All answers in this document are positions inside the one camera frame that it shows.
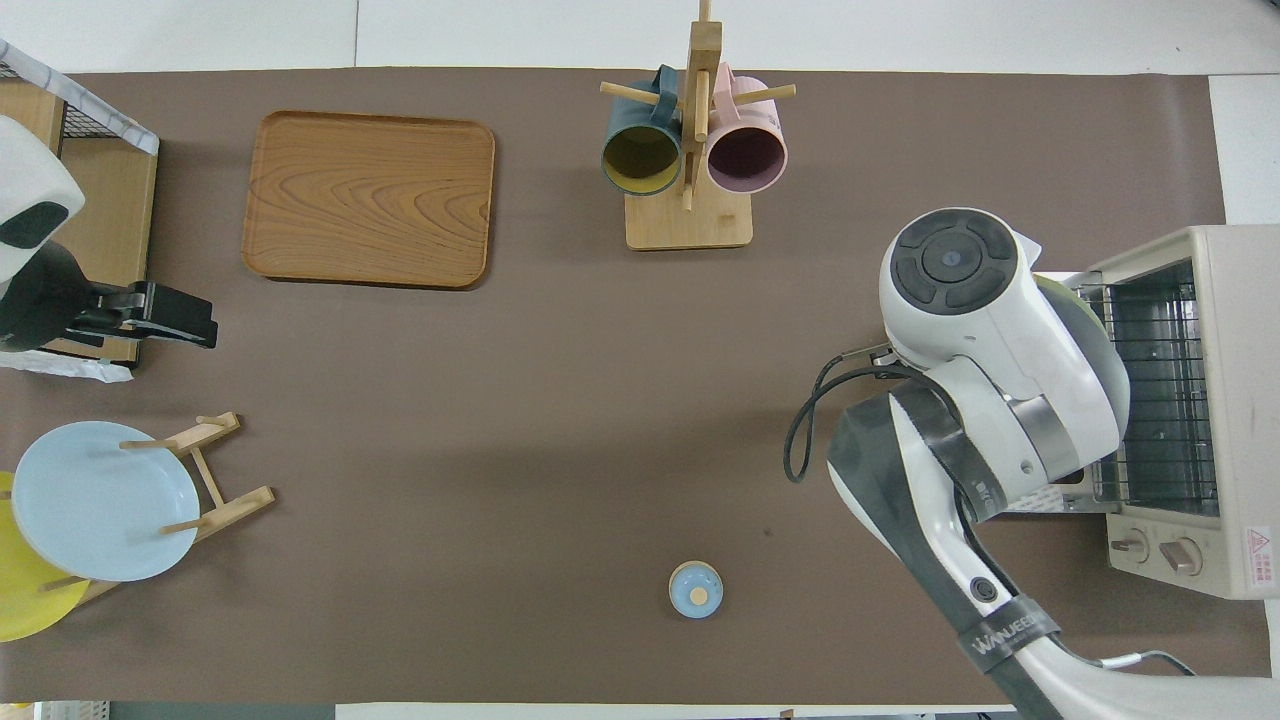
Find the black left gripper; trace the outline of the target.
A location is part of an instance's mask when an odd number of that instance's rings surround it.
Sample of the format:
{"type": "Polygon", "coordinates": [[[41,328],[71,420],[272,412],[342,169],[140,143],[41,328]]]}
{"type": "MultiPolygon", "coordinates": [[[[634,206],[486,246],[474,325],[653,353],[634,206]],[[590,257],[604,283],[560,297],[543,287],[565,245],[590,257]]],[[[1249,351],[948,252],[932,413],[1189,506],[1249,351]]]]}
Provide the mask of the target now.
{"type": "Polygon", "coordinates": [[[146,319],[156,288],[157,283],[132,283],[128,287],[90,283],[88,305],[68,325],[68,340],[102,347],[106,338],[140,342],[168,337],[201,348],[215,348],[219,324],[210,323],[212,304],[178,290],[166,290],[165,323],[197,325],[165,331],[146,319]]]}

